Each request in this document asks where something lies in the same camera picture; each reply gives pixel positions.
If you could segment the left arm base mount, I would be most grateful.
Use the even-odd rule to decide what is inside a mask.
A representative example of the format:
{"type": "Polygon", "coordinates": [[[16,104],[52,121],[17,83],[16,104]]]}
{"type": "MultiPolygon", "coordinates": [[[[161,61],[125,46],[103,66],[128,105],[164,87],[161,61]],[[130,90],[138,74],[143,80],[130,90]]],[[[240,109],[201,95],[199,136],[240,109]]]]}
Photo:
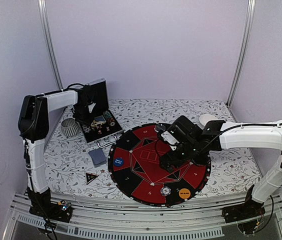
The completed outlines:
{"type": "Polygon", "coordinates": [[[34,192],[27,187],[27,194],[31,202],[29,213],[49,220],[69,223],[73,208],[62,200],[59,203],[51,202],[51,191],[49,188],[42,193],[34,192]]]}

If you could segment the orange big blind button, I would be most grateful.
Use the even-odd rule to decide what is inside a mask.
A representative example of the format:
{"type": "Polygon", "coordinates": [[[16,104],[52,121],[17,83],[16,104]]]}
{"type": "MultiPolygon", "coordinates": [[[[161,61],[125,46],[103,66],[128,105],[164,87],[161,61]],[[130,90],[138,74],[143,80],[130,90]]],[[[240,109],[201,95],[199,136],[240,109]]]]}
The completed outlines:
{"type": "Polygon", "coordinates": [[[189,199],[191,196],[191,191],[187,188],[182,188],[179,190],[178,195],[181,199],[189,199]]]}

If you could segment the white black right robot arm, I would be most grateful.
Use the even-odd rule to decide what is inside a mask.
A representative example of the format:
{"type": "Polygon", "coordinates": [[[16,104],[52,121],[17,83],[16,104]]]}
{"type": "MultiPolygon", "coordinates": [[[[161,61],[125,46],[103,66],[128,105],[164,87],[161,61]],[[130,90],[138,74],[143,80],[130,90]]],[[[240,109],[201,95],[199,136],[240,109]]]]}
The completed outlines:
{"type": "Polygon", "coordinates": [[[157,124],[154,130],[159,140],[170,146],[170,150],[159,158],[160,167],[169,173],[186,161],[198,166],[207,165],[210,152],[230,149],[276,151],[274,165],[248,190],[239,208],[243,218],[255,214],[259,206],[282,186],[282,119],[252,123],[214,119],[201,128],[182,115],[172,124],[157,124]]]}

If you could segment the poker chip stack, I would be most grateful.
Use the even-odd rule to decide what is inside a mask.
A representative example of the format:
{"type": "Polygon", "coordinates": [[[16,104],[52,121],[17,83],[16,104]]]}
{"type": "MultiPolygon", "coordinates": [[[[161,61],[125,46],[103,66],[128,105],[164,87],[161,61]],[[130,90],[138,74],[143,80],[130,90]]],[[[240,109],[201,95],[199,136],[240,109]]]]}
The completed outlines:
{"type": "Polygon", "coordinates": [[[168,186],[163,186],[160,189],[160,193],[164,197],[169,196],[171,194],[171,192],[172,192],[172,190],[168,186]]]}

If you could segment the blue small blind button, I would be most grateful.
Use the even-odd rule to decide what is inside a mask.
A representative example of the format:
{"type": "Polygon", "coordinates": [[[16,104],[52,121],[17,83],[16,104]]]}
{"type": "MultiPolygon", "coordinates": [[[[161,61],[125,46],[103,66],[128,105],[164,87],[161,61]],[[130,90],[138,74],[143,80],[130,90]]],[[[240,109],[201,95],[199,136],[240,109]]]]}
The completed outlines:
{"type": "Polygon", "coordinates": [[[115,158],[114,160],[113,160],[113,165],[115,166],[115,167],[121,167],[121,166],[123,166],[124,165],[124,160],[123,160],[123,158],[121,158],[121,157],[118,157],[118,158],[115,158]]]}

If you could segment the clear dealer button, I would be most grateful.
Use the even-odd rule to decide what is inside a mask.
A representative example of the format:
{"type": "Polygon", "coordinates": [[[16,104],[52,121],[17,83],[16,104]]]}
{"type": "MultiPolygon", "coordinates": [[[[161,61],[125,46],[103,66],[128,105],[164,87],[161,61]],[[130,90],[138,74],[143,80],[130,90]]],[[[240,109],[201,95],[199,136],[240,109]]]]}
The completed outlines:
{"type": "Polygon", "coordinates": [[[162,123],[158,123],[154,126],[154,131],[156,133],[160,133],[160,132],[165,132],[166,131],[166,126],[162,123]]]}

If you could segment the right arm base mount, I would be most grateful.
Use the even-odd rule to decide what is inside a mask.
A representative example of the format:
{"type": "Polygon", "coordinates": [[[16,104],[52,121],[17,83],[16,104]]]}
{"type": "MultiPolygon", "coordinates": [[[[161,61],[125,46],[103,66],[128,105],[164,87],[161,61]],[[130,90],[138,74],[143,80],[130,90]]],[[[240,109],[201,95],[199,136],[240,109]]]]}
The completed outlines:
{"type": "Polygon", "coordinates": [[[222,216],[226,223],[239,222],[254,218],[254,220],[239,223],[239,231],[245,235],[252,235],[258,230],[260,220],[256,217],[263,218],[265,214],[264,204],[247,200],[244,203],[231,205],[222,209],[222,216]]]}

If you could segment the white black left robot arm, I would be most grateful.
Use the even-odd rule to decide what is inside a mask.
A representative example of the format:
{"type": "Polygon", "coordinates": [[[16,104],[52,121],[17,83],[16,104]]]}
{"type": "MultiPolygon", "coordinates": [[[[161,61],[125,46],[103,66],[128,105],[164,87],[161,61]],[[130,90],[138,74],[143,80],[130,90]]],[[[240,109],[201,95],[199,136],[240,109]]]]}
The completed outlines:
{"type": "Polygon", "coordinates": [[[96,91],[91,85],[73,84],[61,90],[38,95],[27,95],[23,99],[18,120],[20,137],[23,139],[25,167],[28,174],[28,187],[34,194],[49,190],[45,175],[44,145],[49,133],[49,113],[72,106],[73,118],[89,125],[96,106],[96,91]]]}

